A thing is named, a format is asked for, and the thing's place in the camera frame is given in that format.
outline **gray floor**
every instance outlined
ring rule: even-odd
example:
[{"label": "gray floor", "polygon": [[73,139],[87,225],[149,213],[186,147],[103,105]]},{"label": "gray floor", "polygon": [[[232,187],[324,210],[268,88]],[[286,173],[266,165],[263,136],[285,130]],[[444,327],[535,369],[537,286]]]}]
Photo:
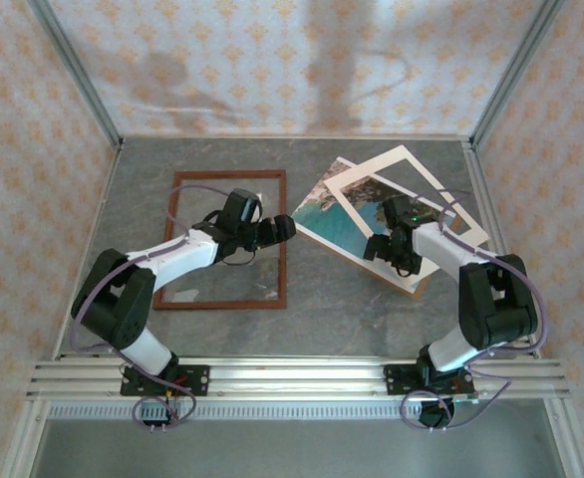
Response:
[{"label": "gray floor", "polygon": [[[363,162],[404,144],[445,187],[471,190],[457,141],[365,139],[129,139],[88,265],[108,248],[145,249],[163,239],[176,170],[286,169],[293,211],[337,156]],[[439,202],[408,164],[383,175]],[[479,222],[475,201],[463,202]],[[150,311],[148,326],[180,355],[347,355],[412,358],[456,321],[457,286],[434,274],[418,301],[298,235],[288,243],[288,308],[271,311]],[[86,333],[83,342],[94,338]],[[69,350],[68,341],[63,352]]]},{"label": "gray floor", "polygon": [[[459,404],[454,421],[475,409]],[[503,400],[444,434],[397,420],[194,420],[166,434],[60,420],[41,443],[33,478],[564,476],[542,400]]]}]

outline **cable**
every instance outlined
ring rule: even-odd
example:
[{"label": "cable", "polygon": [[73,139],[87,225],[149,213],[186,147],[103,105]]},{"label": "cable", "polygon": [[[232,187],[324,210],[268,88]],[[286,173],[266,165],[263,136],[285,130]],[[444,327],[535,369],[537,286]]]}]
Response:
[{"label": "cable", "polygon": [[[222,191],[220,189],[217,189],[217,188],[211,187],[211,186],[205,186],[202,184],[183,184],[183,185],[173,189],[170,192],[169,197],[172,197],[175,193],[177,193],[183,189],[186,189],[186,188],[205,189],[208,191],[217,192],[217,193],[222,194],[224,196],[228,195],[225,191]],[[159,378],[158,376],[155,376],[155,375],[152,375],[151,373],[148,373],[143,368],[138,366],[133,360],[131,360],[130,358],[128,358],[127,356],[122,354],[120,351],[114,349],[113,346],[111,346],[107,342],[101,342],[101,343],[97,343],[97,344],[92,344],[90,346],[81,347],[78,344],[78,336],[79,336],[79,332],[80,332],[80,325],[82,324],[82,320],[84,319],[84,316],[86,315],[86,312],[88,311],[89,307],[95,301],[95,299],[97,298],[99,293],[102,292],[102,290],[108,284],[110,284],[111,281],[116,276],[121,274],[128,267],[131,267],[131,266],[133,266],[141,261],[150,260],[150,259],[153,259],[155,257],[162,256],[163,254],[167,254],[169,252],[175,251],[178,248],[180,248],[181,246],[183,246],[189,242],[188,228],[186,226],[184,226],[183,224],[181,224],[174,216],[172,216],[172,214],[170,214],[169,210],[167,211],[166,215],[167,215],[168,219],[178,229],[180,229],[181,232],[183,233],[181,240],[175,244],[172,244],[171,246],[166,246],[166,247],[159,249],[157,251],[150,252],[144,256],[135,257],[134,259],[131,259],[128,262],[125,262],[124,264],[120,265],[119,267],[116,267],[113,271],[111,271],[109,274],[107,274],[106,277],[104,277],[97,284],[97,286],[95,286],[95,288],[89,293],[87,298],[84,300],[82,307],[80,307],[80,310],[79,310],[77,316],[75,316],[75,319],[73,320],[73,325],[71,327],[71,336],[70,336],[71,348],[75,352],[77,352],[78,354],[89,354],[89,353],[93,353],[93,352],[99,351],[99,350],[108,350],[110,352],[113,352],[115,355],[117,355],[118,357],[123,359],[126,363],[128,363],[138,373],[141,373],[142,375],[144,375],[148,379],[154,381],[155,383],[166,386],[168,388],[174,388],[175,390],[178,390],[181,393],[187,395],[192,400],[192,407],[190,408],[190,410],[183,417],[179,418],[175,422],[170,423],[169,425],[163,425],[161,427],[163,431],[166,431],[166,430],[171,429],[171,428],[175,428],[176,426],[183,424],[194,413],[194,411],[196,410],[196,398],[192,394],[192,392],[183,386],[180,386],[180,385],[175,384],[175,383],[170,383],[169,381],[163,380],[162,378]],[[142,403],[145,403],[146,401],[149,401],[149,400],[154,400],[154,401],[161,403],[161,405],[167,410],[168,413],[173,413],[173,410],[171,410],[169,405],[167,403],[164,403],[158,396],[145,396],[145,397],[141,398],[135,404],[135,406],[133,407],[133,421],[137,425],[142,426],[143,428],[146,428],[146,429],[149,428],[150,431],[154,431],[154,425],[148,427],[137,417],[137,411],[138,411],[139,407],[142,405]]]},{"label": "cable", "polygon": [[[182,378],[178,378],[177,380],[174,381],[174,384],[181,385],[186,380],[188,380],[188,375],[184,375]],[[176,416],[176,400],[179,397],[179,390],[175,390],[173,396],[174,396],[174,410],[175,410],[175,416]]]},{"label": "cable", "polygon": [[413,269],[411,269],[411,270],[407,271],[407,274],[401,274],[401,269],[399,269],[399,268],[397,267],[397,268],[396,268],[396,273],[399,275],[399,277],[406,278],[406,277],[410,277],[410,276],[411,276],[411,275],[414,273],[414,270],[413,270]]},{"label": "cable", "polygon": [[[473,247],[470,244],[464,242],[462,239],[458,238],[455,234],[452,234],[449,231],[448,227],[444,225],[445,214],[455,204],[457,204],[462,198],[470,196],[471,192],[463,191],[463,190],[459,190],[459,189],[437,189],[437,192],[439,192],[439,193],[441,193],[441,192],[457,192],[457,193],[461,194],[461,197],[459,199],[455,199],[454,201],[445,205],[443,207],[442,211],[440,212],[440,215],[438,216],[438,229],[440,230],[440,233],[444,237],[449,239],[451,242],[453,242],[455,245],[464,249],[465,251],[470,252],[474,256],[477,256],[477,257],[484,259],[488,262],[491,262],[492,264],[495,264],[496,266],[500,267],[501,269],[506,270],[507,272],[513,274],[515,277],[520,279],[520,281],[522,281],[522,283],[529,289],[529,291],[531,291],[531,294],[533,295],[536,302],[538,303],[539,316],[540,316],[539,322],[540,322],[540,327],[541,327],[540,338],[537,340],[537,342],[535,344],[533,344],[531,346],[528,346],[528,347],[501,346],[501,347],[497,347],[497,348],[488,348],[487,350],[482,351],[480,354],[476,355],[475,357],[470,358],[464,364],[464,368],[467,371],[469,371],[471,374],[476,374],[479,376],[483,376],[485,378],[502,379],[502,380],[505,380],[505,385],[487,402],[487,404],[484,406],[484,408],[481,411],[479,411],[476,415],[474,415],[472,418],[468,419],[467,421],[465,421],[463,423],[459,423],[457,425],[450,425],[450,426],[446,426],[446,427],[442,428],[442,431],[447,431],[447,430],[463,428],[465,426],[470,425],[474,421],[476,421],[511,386],[511,378],[505,377],[505,376],[500,376],[500,375],[492,375],[489,373],[484,373],[482,371],[474,370],[473,368],[471,368],[471,364],[477,360],[482,359],[486,355],[493,355],[493,352],[491,351],[491,349],[498,349],[501,351],[515,352],[515,353],[519,353],[519,354],[537,352],[546,343],[547,336],[548,336],[548,324],[547,324],[546,305],[544,303],[544,300],[542,299],[542,295],[540,294],[540,291],[537,289],[535,284],[533,284],[533,282],[531,282],[531,280],[527,276],[522,274],[522,272],[520,272],[515,267],[505,263],[504,261],[501,261],[500,259],[498,259],[496,257],[493,257],[489,254],[486,254],[479,247]],[[422,197],[422,196],[418,195],[418,196],[414,197],[413,200],[418,200],[420,197]],[[404,424],[406,424],[407,426],[409,426],[412,429],[427,430],[429,432],[434,431],[434,429],[431,427],[416,425],[416,424],[410,422],[406,417],[405,406],[406,406],[408,400],[410,399],[410,397],[417,395],[417,394],[424,394],[424,395],[435,398],[437,400],[437,402],[444,409],[445,414],[447,415],[447,418],[449,419],[449,421],[451,421],[451,413],[449,412],[449,408],[440,395],[438,395],[437,393],[434,393],[432,391],[428,391],[428,390],[413,390],[410,393],[408,393],[407,395],[405,395],[405,397],[403,397],[403,400],[401,400],[401,404],[399,407],[399,413],[401,415],[401,420],[403,421]]]}]

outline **brown frame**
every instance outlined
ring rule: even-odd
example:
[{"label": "brown frame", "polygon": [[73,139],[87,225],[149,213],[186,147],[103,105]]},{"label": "brown frame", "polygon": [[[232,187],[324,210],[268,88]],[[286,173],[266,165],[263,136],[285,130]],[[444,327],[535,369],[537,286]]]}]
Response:
[{"label": "brown frame", "polygon": [[[285,169],[262,169],[241,171],[177,171],[172,180],[175,189],[187,180],[211,179],[279,179],[279,214],[286,213],[287,181]],[[176,217],[179,194],[173,194],[168,205],[168,212]],[[174,224],[167,220],[163,240],[174,239]],[[215,301],[215,302],[168,302],[163,298],[163,288],[156,291],[152,299],[152,308],[164,311],[192,310],[241,310],[241,309],[286,309],[287,308],[287,246],[279,244],[278,299],[274,301]]]}]

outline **white picture frame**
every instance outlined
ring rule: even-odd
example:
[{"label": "white picture frame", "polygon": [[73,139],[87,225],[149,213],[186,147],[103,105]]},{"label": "white picture frame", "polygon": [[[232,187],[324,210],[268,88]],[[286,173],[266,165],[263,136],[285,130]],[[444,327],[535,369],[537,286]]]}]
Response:
[{"label": "white picture frame", "polygon": [[[337,201],[341,204],[341,206],[345,209],[348,215],[352,218],[354,223],[357,227],[361,230],[361,232],[366,237],[371,237],[374,233],[372,229],[367,225],[365,220],[360,216],[354,206],[348,201],[345,195],[341,192],[341,190],[348,186],[349,184],[362,179],[364,177],[372,176],[375,179],[385,182],[386,184],[390,185],[391,187],[397,188],[401,192],[405,194],[416,197],[417,195],[411,191],[406,190],[403,187],[398,186],[397,184],[388,181],[387,179],[379,176],[377,173],[386,167],[389,167],[393,164],[397,164],[401,161],[406,160],[434,189],[442,190],[445,189],[444,186],[438,181],[430,171],[423,166],[423,164],[418,161],[413,154],[409,152],[409,150],[400,145],[395,147],[394,149],[390,149],[372,159],[369,159],[361,164],[353,165],[350,169],[347,169],[333,177],[325,179],[323,182],[325,186],[330,190],[332,195],[337,199]],[[449,192],[440,192],[440,196],[447,202],[447,204],[452,204],[455,199],[453,195]],[[434,203],[430,201],[424,200],[421,198],[423,202],[432,205],[436,209],[439,209]],[[488,234],[480,227],[480,225],[471,217],[471,215],[460,205],[460,204],[453,204],[450,207],[468,226],[468,230],[464,233],[460,234],[460,238],[464,241],[468,242],[473,246],[479,246],[486,242],[488,239]],[[347,257],[354,262],[361,263],[362,260],[356,257]],[[367,269],[370,269],[369,266],[366,264],[361,264]],[[390,282],[396,284],[402,289],[405,289],[406,292],[413,294],[416,290],[418,283],[424,279],[425,277],[429,276],[433,272],[438,269],[438,266],[434,264],[434,262],[430,261],[427,258],[423,259],[421,265],[421,272],[417,275],[411,275],[409,277],[401,277],[398,273],[392,274],[391,277],[384,277],[384,279],[389,280]]]}]

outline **metal frame edge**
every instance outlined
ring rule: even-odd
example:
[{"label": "metal frame edge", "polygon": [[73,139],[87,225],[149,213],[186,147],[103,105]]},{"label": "metal frame edge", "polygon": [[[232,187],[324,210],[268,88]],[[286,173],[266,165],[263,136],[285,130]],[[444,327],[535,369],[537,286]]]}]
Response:
[{"label": "metal frame edge", "polygon": [[553,438],[567,478],[584,477],[584,435],[570,399],[545,399]]},{"label": "metal frame edge", "polygon": [[503,111],[504,106],[518,84],[518,81],[522,78],[527,66],[531,62],[533,54],[536,52],[542,39],[551,28],[553,20],[563,3],[564,0],[545,0],[538,9],[529,30],[509,62],[509,65],[473,130],[471,144],[474,150],[478,150],[485,142],[489,132],[495,124],[495,121]]},{"label": "metal frame edge", "polygon": [[55,47],[62,63],[75,81],[81,95],[86,100],[91,112],[99,123],[102,132],[113,148],[121,144],[121,137],[117,127],[111,118],[108,110],[104,106],[99,93],[97,92],[91,77],[82,65],[77,52],[64,32],[55,10],[48,0],[28,0],[29,5],[42,28],[46,31],[51,43]]},{"label": "metal frame edge", "polygon": [[502,234],[495,207],[491,201],[491,195],[489,194],[489,188],[478,160],[478,155],[468,142],[462,144],[462,150],[473,188],[473,195],[478,204],[480,221],[489,235],[489,246],[497,254],[506,254],[508,250],[507,243]]},{"label": "metal frame edge", "polygon": [[16,425],[9,453],[4,461],[2,478],[24,478],[31,475],[35,458],[44,433],[50,402],[38,400],[24,402]]},{"label": "metal frame edge", "polygon": [[[130,420],[134,401],[130,400],[55,400],[51,403],[48,420]],[[188,410],[189,403],[176,404],[178,414]],[[163,412],[158,403],[147,403],[141,409]],[[406,406],[407,418],[417,419],[419,402]],[[397,402],[386,401],[199,401],[190,419],[193,420],[379,420],[401,418]]]},{"label": "metal frame edge", "polygon": [[[146,134],[133,134],[132,139],[156,138]],[[161,139],[361,139],[361,140],[398,140],[398,141],[469,141],[467,134],[454,133],[354,133],[354,134],[281,134],[281,133],[207,133],[189,135],[165,135]]]},{"label": "metal frame edge", "polygon": [[82,271],[84,270],[84,264],[86,263],[86,259],[89,255],[89,251],[91,250],[91,246],[93,245],[93,241],[95,240],[95,232],[97,231],[98,224],[100,223],[100,219],[102,218],[102,214],[104,213],[104,206],[107,203],[108,195],[113,184],[113,178],[115,177],[115,171],[117,170],[117,166],[120,163],[123,149],[124,143],[122,143],[115,152],[115,156],[111,161],[110,171],[106,175],[106,178],[104,179],[104,184],[102,186],[102,194],[100,196],[98,206],[96,207],[95,214],[93,216],[93,222],[91,223],[91,231],[89,232],[89,238],[86,241],[86,245],[84,246],[84,251],[82,252],[82,257],[80,258],[80,267],[78,268],[77,274],[73,281],[73,294],[69,298],[68,305],[66,307],[66,312],[64,314],[64,319],[62,321],[62,325],[60,326],[60,330],[58,331],[57,339],[55,340],[53,354],[51,357],[52,360],[58,359],[60,356],[60,349],[62,348],[64,335],[66,334],[66,329],[68,328],[69,321],[71,320],[71,307],[73,306],[76,291],[80,287],[80,280],[82,279]]}]

